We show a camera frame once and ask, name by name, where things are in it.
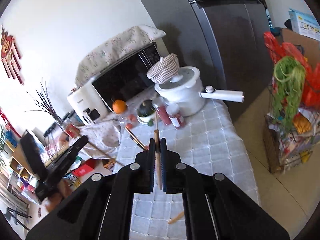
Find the red label glass jar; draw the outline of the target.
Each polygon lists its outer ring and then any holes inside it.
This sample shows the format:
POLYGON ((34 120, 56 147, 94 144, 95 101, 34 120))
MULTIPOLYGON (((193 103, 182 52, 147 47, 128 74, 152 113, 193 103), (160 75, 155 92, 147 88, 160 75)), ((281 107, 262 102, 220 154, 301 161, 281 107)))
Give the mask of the red label glass jar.
POLYGON ((77 138, 80 134, 78 128, 69 119, 66 119, 61 126, 63 131, 73 139, 77 138))

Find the dried twig bunch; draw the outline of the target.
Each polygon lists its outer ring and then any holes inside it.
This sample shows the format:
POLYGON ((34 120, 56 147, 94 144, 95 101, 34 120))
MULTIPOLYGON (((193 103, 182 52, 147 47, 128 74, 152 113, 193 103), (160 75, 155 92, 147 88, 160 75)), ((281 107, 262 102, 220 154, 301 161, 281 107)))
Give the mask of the dried twig bunch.
POLYGON ((34 110, 35 112, 44 112, 49 114, 54 121, 61 126, 63 124, 63 119, 57 114, 51 100, 49 97, 47 84, 40 83, 41 89, 35 90, 36 95, 25 91, 33 100, 34 104, 38 107, 38 109, 34 110))

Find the floral white cloth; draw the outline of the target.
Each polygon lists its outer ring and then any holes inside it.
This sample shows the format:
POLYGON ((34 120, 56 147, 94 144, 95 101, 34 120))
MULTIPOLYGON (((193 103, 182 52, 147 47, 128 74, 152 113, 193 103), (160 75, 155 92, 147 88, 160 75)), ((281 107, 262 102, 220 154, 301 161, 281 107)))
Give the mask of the floral white cloth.
POLYGON ((104 119, 78 129, 81 135, 88 137, 88 144, 82 152, 93 159, 116 159, 122 140, 121 125, 117 119, 104 119))

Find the grey checked tablecloth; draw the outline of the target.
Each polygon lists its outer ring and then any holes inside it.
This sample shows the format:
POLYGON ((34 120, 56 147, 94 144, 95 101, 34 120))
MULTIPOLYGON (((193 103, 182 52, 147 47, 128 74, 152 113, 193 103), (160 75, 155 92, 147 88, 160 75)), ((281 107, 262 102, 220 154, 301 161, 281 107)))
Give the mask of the grey checked tablecloth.
MULTIPOLYGON (((167 148, 181 161, 206 175, 221 172, 257 204, 260 203, 253 168, 243 140, 221 100, 207 100, 203 109, 186 118, 181 129, 159 124, 167 148)), ((134 196, 130 239, 185 239, 185 222, 170 221, 183 211, 181 194, 167 195, 158 185, 151 194, 134 196)))

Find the white air fryer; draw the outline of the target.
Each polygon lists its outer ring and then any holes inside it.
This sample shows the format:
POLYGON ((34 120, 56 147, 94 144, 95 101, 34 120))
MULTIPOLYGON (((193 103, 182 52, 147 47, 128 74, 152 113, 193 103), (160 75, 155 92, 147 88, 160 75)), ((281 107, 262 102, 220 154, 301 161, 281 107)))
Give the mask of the white air fryer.
POLYGON ((95 124, 109 113, 101 96, 90 82, 71 92, 67 101, 86 126, 95 124))

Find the leaning wooden chopstick in holder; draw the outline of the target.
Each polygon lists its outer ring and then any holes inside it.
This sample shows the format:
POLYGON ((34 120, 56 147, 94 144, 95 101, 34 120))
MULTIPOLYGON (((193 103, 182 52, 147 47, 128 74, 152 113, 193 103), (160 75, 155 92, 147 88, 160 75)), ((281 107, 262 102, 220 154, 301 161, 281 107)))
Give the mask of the leaning wooden chopstick in holder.
POLYGON ((129 133, 130 138, 139 146, 140 149, 142 149, 143 151, 147 151, 149 149, 148 146, 145 146, 139 139, 137 136, 135 136, 132 131, 127 128, 126 126, 124 127, 125 130, 129 133))

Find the orange fruit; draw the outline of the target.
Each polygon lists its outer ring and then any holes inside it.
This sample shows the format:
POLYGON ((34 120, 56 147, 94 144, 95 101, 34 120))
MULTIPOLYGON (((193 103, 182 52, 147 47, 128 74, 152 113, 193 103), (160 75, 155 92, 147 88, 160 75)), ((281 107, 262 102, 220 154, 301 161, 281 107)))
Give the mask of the orange fruit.
POLYGON ((112 109, 113 109, 114 113, 121 114, 127 110, 127 104, 123 100, 115 100, 112 103, 112 109))

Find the clear jar with tomatoes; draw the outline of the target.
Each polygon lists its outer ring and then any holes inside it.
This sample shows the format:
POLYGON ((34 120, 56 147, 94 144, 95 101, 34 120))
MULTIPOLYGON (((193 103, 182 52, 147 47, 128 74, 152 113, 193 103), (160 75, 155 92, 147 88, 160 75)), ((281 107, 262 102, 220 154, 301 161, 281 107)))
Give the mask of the clear jar with tomatoes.
POLYGON ((133 129, 138 125, 137 116, 132 113, 122 113, 118 115, 119 122, 122 128, 133 129))

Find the black microwave oven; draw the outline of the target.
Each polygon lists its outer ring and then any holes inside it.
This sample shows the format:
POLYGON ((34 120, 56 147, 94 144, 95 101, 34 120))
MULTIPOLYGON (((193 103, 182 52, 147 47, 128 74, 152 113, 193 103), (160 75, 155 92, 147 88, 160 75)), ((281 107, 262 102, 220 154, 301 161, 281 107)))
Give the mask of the black microwave oven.
POLYGON ((105 105, 112 109, 116 100, 127 101, 153 85, 147 72, 160 60, 155 42, 131 53, 93 78, 92 85, 105 105))

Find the red filled spice jar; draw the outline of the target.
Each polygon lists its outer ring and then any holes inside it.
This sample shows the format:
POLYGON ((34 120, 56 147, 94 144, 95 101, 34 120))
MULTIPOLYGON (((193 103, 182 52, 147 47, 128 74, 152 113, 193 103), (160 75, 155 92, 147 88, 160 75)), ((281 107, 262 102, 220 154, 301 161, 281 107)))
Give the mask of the red filled spice jar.
POLYGON ((166 111, 166 104, 163 100, 162 97, 157 97, 155 99, 153 99, 152 101, 152 105, 155 109, 155 111, 157 112, 158 116, 160 117, 160 119, 162 120, 162 122, 165 124, 165 125, 170 125, 171 124, 171 120, 167 114, 167 111, 166 111))

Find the white electric cooking pot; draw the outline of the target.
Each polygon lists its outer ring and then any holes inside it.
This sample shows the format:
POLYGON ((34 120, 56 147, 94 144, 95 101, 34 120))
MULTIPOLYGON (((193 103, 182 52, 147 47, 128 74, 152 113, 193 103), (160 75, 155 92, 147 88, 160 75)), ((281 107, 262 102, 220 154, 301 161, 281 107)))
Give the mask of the white electric cooking pot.
POLYGON ((156 84, 155 91, 168 104, 179 105, 183 116, 197 113, 206 103, 206 99, 244 102, 244 93, 232 90, 217 90, 212 86, 204 87, 200 71, 196 67, 181 67, 178 74, 163 84, 156 84))

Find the woven rattan basket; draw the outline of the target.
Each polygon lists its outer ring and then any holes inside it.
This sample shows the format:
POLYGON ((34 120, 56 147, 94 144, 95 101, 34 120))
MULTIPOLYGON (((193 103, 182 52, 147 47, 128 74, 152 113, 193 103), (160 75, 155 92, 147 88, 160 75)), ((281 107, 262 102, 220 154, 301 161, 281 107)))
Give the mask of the woven rattan basket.
POLYGON ((160 85, 178 75, 179 68, 180 64, 177 55, 171 53, 166 57, 161 57, 146 75, 149 80, 160 85))

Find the red plastic bag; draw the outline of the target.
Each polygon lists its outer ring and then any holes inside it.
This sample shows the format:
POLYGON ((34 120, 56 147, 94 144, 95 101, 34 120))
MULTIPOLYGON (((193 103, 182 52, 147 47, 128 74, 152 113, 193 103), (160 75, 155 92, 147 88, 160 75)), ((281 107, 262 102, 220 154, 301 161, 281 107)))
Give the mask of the red plastic bag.
POLYGON ((296 82, 302 87, 302 104, 319 110, 319 63, 310 65, 296 45, 279 43, 275 36, 266 31, 263 34, 265 46, 274 63, 273 78, 278 84, 296 82))

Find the blue white cardboard box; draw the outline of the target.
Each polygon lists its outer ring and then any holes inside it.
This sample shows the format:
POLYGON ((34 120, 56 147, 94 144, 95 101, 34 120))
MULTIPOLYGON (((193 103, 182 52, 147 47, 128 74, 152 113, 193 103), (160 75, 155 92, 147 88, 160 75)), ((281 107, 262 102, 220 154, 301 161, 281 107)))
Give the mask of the blue white cardboard box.
POLYGON ((289 16, 294 32, 319 41, 319 23, 313 16, 291 8, 289 16))

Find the red hanging wall ornament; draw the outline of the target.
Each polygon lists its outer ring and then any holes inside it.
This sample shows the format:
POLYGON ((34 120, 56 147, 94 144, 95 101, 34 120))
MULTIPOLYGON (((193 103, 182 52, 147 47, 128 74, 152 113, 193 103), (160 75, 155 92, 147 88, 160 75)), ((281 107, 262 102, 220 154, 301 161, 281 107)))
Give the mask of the red hanging wall ornament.
POLYGON ((17 80, 20 85, 24 85, 24 78, 21 73, 20 59, 21 51, 14 36, 9 35, 2 26, 1 33, 1 62, 8 78, 17 80))

